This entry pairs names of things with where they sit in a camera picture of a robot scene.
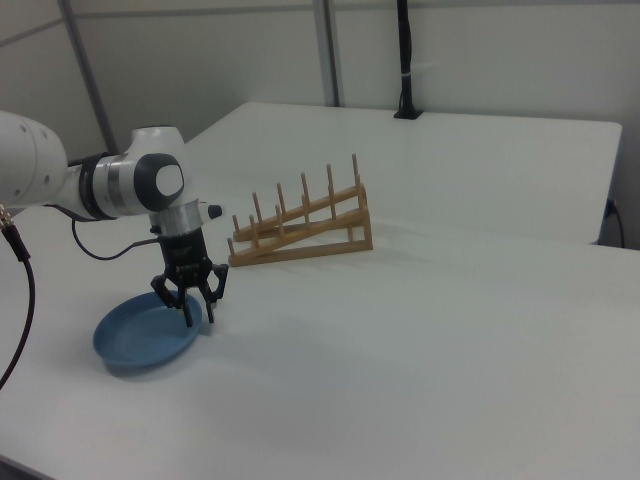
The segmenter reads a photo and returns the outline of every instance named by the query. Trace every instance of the white table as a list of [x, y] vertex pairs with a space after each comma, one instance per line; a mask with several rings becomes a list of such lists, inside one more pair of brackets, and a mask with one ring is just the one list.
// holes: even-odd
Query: white table
[[[325, 164], [352, 181], [360, 160], [377, 216], [592, 243], [618, 151], [614, 123], [249, 103], [190, 142], [213, 192], [300, 202], [301, 171], [326, 195]], [[233, 183], [216, 181], [233, 178]]]
[[[200, 180], [220, 191], [241, 183]], [[374, 174], [363, 180], [370, 204], [383, 204]], [[247, 215], [245, 197], [217, 198]], [[0, 452], [36, 470], [61, 479], [580, 480], [640, 471], [636, 252], [374, 215], [372, 252], [233, 269], [213, 329], [162, 368], [114, 375], [92, 350], [93, 330], [149, 290], [160, 252], [95, 262], [61, 218], [44, 209], [18, 217], [37, 313], [0, 394]], [[107, 253], [148, 223], [81, 227]], [[231, 231], [229, 216], [205, 227], [214, 261], [226, 257]], [[0, 271], [4, 365], [26, 308], [4, 243]]]

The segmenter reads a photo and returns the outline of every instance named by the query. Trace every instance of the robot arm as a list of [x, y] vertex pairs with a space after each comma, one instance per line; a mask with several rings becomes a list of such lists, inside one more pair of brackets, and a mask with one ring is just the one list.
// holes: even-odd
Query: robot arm
[[[176, 128], [135, 130], [122, 155], [95, 155], [68, 165], [53, 131], [0, 112], [0, 173], [0, 203], [8, 207], [49, 204], [79, 221], [149, 215], [165, 261], [165, 271], [153, 279], [152, 287], [168, 307], [184, 310], [189, 326], [186, 291], [198, 287], [213, 322], [211, 307], [224, 294], [228, 266], [209, 260], [201, 227], [222, 210], [199, 201]], [[215, 292], [207, 282], [212, 271], [219, 279]], [[166, 280], [178, 287], [177, 297], [166, 288]]]

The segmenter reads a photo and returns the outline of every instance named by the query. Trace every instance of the white wall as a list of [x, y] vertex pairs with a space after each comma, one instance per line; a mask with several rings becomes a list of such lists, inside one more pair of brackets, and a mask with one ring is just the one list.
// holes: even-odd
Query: white wall
[[[397, 108], [395, 2], [356, 3], [336, 5], [344, 103]], [[628, 246], [640, 248], [640, 5], [412, 8], [409, 15], [414, 65], [434, 64], [414, 79], [417, 106], [622, 124], [613, 196]], [[616, 228], [608, 222], [607, 243], [618, 244]]]
[[326, 102], [311, 0], [72, 7], [120, 148], [149, 124], [189, 140], [247, 101]]
[[72, 158], [104, 151], [55, 0], [0, 0], [0, 110], [50, 127]]

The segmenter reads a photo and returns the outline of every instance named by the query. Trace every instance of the wooden peg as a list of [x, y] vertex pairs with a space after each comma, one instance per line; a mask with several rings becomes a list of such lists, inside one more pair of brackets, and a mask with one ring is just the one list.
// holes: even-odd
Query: wooden peg
[[333, 196], [333, 175], [331, 165], [327, 164], [327, 177], [329, 178], [329, 206], [331, 207], [331, 218], [336, 219], [336, 202]]
[[258, 229], [256, 228], [256, 222], [253, 219], [253, 215], [249, 215], [249, 222], [251, 223], [251, 241], [253, 246], [258, 248]]
[[327, 177], [329, 177], [329, 186], [333, 187], [333, 175], [331, 174], [331, 165], [327, 163]]
[[358, 157], [356, 157], [355, 153], [351, 155], [351, 160], [353, 160], [353, 176], [357, 177], [358, 176]]
[[331, 207], [331, 218], [336, 219], [336, 202], [333, 196], [333, 185], [329, 184], [329, 206]]
[[309, 200], [309, 188], [307, 187], [307, 177], [304, 173], [301, 174], [300, 176], [302, 177], [302, 189], [304, 190], [305, 202], [303, 203], [306, 203], [307, 205], [309, 205], [310, 200]]
[[280, 234], [280, 238], [284, 237], [284, 222], [282, 221], [282, 212], [280, 211], [280, 207], [276, 205], [276, 217], [278, 217], [278, 233]]
[[[360, 180], [360, 175], [358, 175], [356, 177], [356, 181]], [[365, 193], [364, 193], [364, 187], [362, 185], [360, 185], [360, 183], [358, 183], [358, 209], [360, 211], [362, 211], [362, 209], [364, 208], [364, 206], [366, 205], [366, 197], [365, 197]]]
[[260, 204], [258, 203], [258, 194], [253, 192], [253, 204], [256, 206], [256, 215], [258, 215], [258, 223], [262, 223], [262, 214], [260, 213]]
[[282, 194], [282, 185], [278, 184], [278, 198], [280, 199], [280, 210], [282, 210], [282, 214], [287, 213], [287, 209], [284, 208], [284, 195]]
[[311, 226], [309, 222], [309, 205], [307, 204], [304, 195], [302, 196], [302, 211], [304, 212], [304, 224], [307, 228]]

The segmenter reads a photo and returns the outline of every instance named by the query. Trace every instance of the blue plate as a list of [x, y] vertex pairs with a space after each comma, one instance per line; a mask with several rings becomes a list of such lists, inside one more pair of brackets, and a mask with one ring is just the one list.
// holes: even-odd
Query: blue plate
[[111, 310], [93, 334], [93, 348], [105, 363], [139, 368], [174, 357], [195, 340], [202, 309], [187, 295], [193, 326], [187, 327], [182, 310], [167, 308], [155, 292], [127, 300]]

